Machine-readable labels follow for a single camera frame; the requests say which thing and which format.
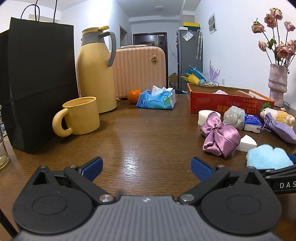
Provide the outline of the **lavender drawstring bag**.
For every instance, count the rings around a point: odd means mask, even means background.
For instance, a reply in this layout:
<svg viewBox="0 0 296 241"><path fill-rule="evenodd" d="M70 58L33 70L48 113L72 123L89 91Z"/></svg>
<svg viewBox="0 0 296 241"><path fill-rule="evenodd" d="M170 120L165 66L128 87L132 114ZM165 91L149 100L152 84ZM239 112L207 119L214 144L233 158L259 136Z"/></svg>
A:
<svg viewBox="0 0 296 241"><path fill-rule="evenodd" d="M296 143L296 135L293 128L279 121L274 121L270 113L267 113L265 115L264 125L262 129L267 130L269 132L275 132L282 140L284 140L287 143Z"/></svg>

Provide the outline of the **orange fruit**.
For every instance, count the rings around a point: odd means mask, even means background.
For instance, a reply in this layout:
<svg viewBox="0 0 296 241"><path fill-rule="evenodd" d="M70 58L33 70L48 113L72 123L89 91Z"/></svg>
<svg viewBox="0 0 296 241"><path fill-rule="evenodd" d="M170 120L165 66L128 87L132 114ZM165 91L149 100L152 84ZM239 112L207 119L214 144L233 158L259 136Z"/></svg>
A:
<svg viewBox="0 0 296 241"><path fill-rule="evenodd" d="M130 104L137 104L140 94L140 90L131 90L127 95L127 99Z"/></svg>

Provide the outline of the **grey refrigerator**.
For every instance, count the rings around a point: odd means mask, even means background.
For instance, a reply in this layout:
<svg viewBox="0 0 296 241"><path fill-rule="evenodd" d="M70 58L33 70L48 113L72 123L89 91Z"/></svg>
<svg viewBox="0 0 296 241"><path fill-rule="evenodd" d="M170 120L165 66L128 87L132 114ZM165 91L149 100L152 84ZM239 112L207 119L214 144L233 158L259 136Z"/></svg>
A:
<svg viewBox="0 0 296 241"><path fill-rule="evenodd" d="M203 71L203 57L198 51L199 31L177 30L177 54L178 54L178 76L179 91L187 91L187 82L181 75L191 67L197 67Z"/></svg>

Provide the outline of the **white round sponge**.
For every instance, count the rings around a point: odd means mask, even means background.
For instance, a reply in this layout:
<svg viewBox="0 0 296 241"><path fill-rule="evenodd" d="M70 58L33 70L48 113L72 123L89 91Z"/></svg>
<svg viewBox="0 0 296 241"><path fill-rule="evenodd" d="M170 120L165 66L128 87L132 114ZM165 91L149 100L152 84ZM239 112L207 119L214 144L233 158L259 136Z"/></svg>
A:
<svg viewBox="0 0 296 241"><path fill-rule="evenodd" d="M198 112L198 115L199 115L198 116L198 125L202 126L203 124L205 124L208 116L211 113L216 113L219 117L221 117L221 114L216 112L216 111L213 111L213 110L201 110L201 111Z"/></svg>

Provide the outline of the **white wedge sponge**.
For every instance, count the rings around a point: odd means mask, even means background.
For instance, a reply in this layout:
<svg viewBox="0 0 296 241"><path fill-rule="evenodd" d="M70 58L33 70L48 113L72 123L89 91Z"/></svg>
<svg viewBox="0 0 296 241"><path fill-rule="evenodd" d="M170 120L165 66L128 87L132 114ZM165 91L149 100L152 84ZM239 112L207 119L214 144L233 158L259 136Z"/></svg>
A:
<svg viewBox="0 0 296 241"><path fill-rule="evenodd" d="M245 135L241 138L239 145L236 147L236 150L242 152L248 152L251 149L257 147L257 142L250 136Z"/></svg>

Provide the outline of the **black paper bag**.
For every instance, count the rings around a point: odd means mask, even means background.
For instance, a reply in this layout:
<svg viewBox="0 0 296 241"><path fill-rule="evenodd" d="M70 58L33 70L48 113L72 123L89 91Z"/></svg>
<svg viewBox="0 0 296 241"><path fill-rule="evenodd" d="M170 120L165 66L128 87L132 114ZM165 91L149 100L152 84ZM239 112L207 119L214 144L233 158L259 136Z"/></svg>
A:
<svg viewBox="0 0 296 241"><path fill-rule="evenodd" d="M12 147L35 152L78 96L73 26L11 18L1 33L1 116Z"/></svg>

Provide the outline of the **yellow box on fridge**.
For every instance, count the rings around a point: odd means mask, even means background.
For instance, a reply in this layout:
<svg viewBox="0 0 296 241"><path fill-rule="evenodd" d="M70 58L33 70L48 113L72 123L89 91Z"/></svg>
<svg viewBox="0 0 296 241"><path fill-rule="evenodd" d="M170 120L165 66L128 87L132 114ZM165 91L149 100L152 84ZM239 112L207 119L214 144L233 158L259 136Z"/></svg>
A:
<svg viewBox="0 0 296 241"><path fill-rule="evenodd" d="M191 22L184 22L183 27L192 27L192 28L199 28L199 23L191 23Z"/></svg>

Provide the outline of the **lilac towel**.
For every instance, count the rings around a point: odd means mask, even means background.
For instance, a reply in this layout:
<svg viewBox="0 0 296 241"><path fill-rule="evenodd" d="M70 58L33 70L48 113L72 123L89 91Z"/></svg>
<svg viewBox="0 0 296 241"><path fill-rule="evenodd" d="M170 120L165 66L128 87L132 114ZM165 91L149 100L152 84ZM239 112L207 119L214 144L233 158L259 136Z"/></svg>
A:
<svg viewBox="0 0 296 241"><path fill-rule="evenodd" d="M226 92L224 92L223 90L217 90L216 92L215 92L215 94L223 94L223 95L228 95Z"/></svg>

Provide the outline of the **red orange cardboard box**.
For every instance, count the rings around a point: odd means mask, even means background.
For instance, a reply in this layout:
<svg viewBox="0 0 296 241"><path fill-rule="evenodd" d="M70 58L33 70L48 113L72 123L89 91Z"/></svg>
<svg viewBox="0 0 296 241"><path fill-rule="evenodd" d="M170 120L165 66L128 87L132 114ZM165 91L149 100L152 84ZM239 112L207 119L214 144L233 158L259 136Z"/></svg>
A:
<svg viewBox="0 0 296 241"><path fill-rule="evenodd" d="M215 94L217 90L223 90L228 95ZM236 96L237 90L249 93L256 98ZM273 108L274 101L251 89L241 89L223 86L199 86L187 84L187 94L190 113L198 114L201 110L213 110L224 114L231 106L244 109L246 114L259 115L265 108Z"/></svg>

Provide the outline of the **pink satin pouch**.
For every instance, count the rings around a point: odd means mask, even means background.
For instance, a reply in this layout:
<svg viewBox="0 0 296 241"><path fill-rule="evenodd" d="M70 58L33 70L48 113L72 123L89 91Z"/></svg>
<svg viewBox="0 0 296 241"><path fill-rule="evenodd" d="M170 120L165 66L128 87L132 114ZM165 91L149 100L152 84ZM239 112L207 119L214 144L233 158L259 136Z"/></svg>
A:
<svg viewBox="0 0 296 241"><path fill-rule="evenodd" d="M230 156L240 144L240 134L236 128L226 125L216 112L211 112L206 123L200 127L205 137L203 151L215 156Z"/></svg>

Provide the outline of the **yellow white sheep plush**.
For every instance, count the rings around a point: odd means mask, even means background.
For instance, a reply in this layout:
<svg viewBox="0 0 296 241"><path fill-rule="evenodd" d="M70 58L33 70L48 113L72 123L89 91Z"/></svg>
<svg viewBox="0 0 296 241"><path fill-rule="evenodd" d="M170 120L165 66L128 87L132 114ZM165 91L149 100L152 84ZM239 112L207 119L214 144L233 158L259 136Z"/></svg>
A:
<svg viewBox="0 0 296 241"><path fill-rule="evenodd" d="M268 113L271 114L274 121L278 121L278 122L287 124L291 128L294 127L295 117L293 115L290 115L285 111L276 110L276 109L272 109L272 108L265 108L264 110L262 110L260 112L260 117L262 119L264 119Z"/></svg>

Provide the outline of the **white mesh bath pouf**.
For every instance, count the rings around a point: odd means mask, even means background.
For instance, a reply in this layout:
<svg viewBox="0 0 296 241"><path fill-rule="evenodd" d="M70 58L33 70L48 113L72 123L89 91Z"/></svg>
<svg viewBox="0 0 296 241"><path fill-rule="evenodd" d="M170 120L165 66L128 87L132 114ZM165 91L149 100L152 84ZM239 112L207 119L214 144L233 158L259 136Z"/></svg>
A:
<svg viewBox="0 0 296 241"><path fill-rule="evenodd" d="M223 123L233 126L238 130L243 130L245 124L245 110L236 106L231 106L224 113Z"/></svg>

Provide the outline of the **dark brown door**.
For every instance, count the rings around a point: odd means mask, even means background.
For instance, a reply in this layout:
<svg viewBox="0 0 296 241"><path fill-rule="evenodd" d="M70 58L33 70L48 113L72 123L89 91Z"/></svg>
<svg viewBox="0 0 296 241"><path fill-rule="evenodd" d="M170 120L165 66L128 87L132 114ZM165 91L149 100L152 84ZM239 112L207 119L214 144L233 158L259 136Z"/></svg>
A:
<svg viewBox="0 0 296 241"><path fill-rule="evenodd" d="M159 47L165 53L166 58L166 87L169 86L168 82L168 41L167 32L155 33L138 33L133 34L133 44L135 45L148 45Z"/></svg>

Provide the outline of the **light blue plush toy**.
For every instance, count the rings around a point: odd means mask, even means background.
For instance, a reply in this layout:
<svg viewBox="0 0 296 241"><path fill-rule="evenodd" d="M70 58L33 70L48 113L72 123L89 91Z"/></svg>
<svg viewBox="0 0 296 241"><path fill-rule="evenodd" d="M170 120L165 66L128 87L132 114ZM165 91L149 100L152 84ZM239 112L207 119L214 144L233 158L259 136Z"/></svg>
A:
<svg viewBox="0 0 296 241"><path fill-rule="evenodd" d="M293 165L284 149L270 145L260 145L247 152L246 165L256 169L281 169Z"/></svg>

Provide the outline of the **yellow thermos jug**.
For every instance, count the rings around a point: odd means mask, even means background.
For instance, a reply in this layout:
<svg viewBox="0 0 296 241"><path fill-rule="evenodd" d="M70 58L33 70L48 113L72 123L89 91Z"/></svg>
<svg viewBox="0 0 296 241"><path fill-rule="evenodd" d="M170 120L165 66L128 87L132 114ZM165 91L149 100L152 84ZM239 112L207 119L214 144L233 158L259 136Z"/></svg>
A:
<svg viewBox="0 0 296 241"><path fill-rule="evenodd" d="M76 61L80 95L96 97L99 113L117 108L113 75L116 36L108 29L109 26L83 30Z"/></svg>

